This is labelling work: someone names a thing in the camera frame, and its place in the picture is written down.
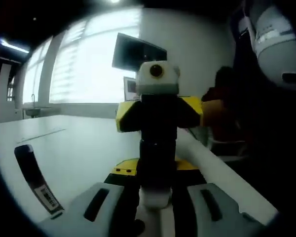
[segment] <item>robot camera eye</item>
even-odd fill
[[[161,78],[163,75],[163,68],[158,64],[152,65],[150,68],[150,74],[156,79]]]

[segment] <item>sink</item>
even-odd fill
[[[31,118],[36,118],[40,114],[40,108],[29,108],[25,109],[25,114],[31,116]]]

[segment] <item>computer monitor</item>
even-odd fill
[[[143,62],[167,60],[167,51],[122,33],[118,33],[112,67],[137,72]]]

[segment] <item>ceiling light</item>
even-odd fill
[[[29,51],[25,50],[25,49],[22,49],[22,48],[19,48],[17,46],[14,46],[14,45],[11,45],[9,44],[7,41],[5,41],[4,39],[0,39],[0,44],[2,46],[5,46],[5,47],[8,47],[8,48],[13,48],[15,50],[18,50],[20,52],[23,52],[23,53],[29,53]]]

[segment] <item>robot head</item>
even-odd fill
[[[177,95],[179,76],[179,68],[171,66],[167,61],[145,62],[137,74],[137,94]]]

